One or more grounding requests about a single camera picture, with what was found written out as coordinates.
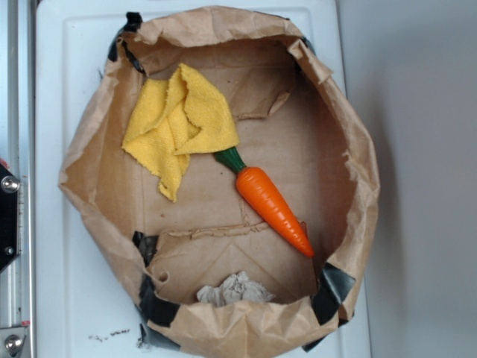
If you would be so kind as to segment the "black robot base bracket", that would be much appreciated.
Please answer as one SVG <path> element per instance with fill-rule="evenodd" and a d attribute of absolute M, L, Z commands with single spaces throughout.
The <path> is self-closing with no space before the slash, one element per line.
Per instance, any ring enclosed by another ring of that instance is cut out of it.
<path fill-rule="evenodd" d="M 19 254 L 19 190 L 20 180 L 15 177 L 1 159 L 1 272 L 15 260 Z"/>

